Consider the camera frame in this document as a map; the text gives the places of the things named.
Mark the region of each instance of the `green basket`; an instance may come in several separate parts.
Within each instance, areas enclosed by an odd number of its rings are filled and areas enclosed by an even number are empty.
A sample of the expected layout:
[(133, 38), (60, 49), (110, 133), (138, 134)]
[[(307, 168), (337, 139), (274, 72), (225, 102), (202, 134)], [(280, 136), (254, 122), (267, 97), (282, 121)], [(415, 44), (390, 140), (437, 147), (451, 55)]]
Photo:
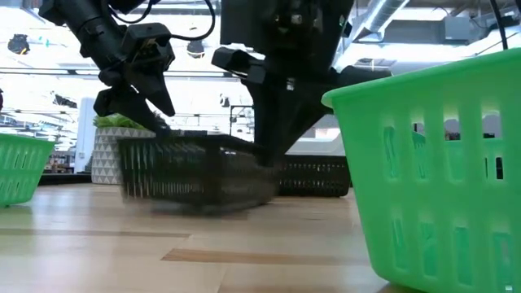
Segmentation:
[(54, 145), (0, 134), (0, 207), (31, 200)]
[[(513, 49), (324, 95), (379, 276), (427, 292), (521, 292), (520, 68)], [(489, 113), (501, 138), (484, 138)], [(445, 140), (449, 119), (461, 140)]]

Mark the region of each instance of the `black basket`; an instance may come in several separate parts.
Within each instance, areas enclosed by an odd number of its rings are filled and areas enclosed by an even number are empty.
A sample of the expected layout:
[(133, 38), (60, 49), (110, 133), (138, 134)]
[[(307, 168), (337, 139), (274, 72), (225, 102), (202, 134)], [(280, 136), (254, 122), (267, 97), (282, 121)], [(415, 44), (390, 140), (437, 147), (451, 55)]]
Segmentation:
[(351, 186), (344, 156), (286, 155), (280, 177), (281, 196), (340, 197)]
[(125, 138), (118, 147), (126, 198), (249, 207), (278, 192), (276, 169), (257, 164), (259, 148), (229, 135)]

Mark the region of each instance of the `wooden table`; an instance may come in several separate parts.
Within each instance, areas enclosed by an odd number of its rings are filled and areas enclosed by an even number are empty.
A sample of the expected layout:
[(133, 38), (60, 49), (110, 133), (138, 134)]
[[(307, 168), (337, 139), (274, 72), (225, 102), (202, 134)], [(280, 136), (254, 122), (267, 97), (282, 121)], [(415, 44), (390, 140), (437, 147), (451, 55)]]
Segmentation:
[(276, 199), (208, 218), (49, 186), (0, 210), (0, 292), (405, 293), (370, 267), (346, 199)]

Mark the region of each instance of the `plant pot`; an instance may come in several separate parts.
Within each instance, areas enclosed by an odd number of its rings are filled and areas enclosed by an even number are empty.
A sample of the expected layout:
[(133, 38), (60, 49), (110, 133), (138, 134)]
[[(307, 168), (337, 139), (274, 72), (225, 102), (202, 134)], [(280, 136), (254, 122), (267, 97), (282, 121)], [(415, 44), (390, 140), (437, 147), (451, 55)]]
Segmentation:
[(92, 182), (94, 184), (119, 185), (121, 178), (119, 138), (153, 138), (148, 130), (107, 127), (96, 129), (92, 152)]

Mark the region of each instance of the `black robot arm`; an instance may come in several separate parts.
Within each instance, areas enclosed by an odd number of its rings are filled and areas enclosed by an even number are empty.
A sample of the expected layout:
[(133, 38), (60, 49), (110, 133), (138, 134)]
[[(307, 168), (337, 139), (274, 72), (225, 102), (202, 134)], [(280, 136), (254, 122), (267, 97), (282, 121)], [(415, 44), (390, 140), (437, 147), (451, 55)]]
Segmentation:
[(145, 14), (127, 21), (128, 26), (114, 20), (120, 20), (115, 11), (128, 14), (145, 0), (46, 0), (38, 14), (56, 25), (66, 24), (81, 43), (81, 55), (99, 67), (99, 80), (109, 88), (98, 94), (94, 104), (98, 115), (120, 113), (161, 135), (169, 130), (156, 123), (146, 100), (165, 115), (175, 115), (164, 82), (164, 72), (175, 59), (170, 39), (206, 38), (215, 27), (215, 12), (205, 0), (212, 26), (198, 37), (172, 35), (163, 24), (138, 24), (159, 1), (150, 0)]
[(348, 36), (354, 0), (221, 0), (221, 44), (212, 64), (242, 78), (253, 99), (255, 143), (263, 164), (275, 164), (309, 128), (331, 110), (325, 92), (389, 77), (390, 72), (332, 68), (341, 37)]

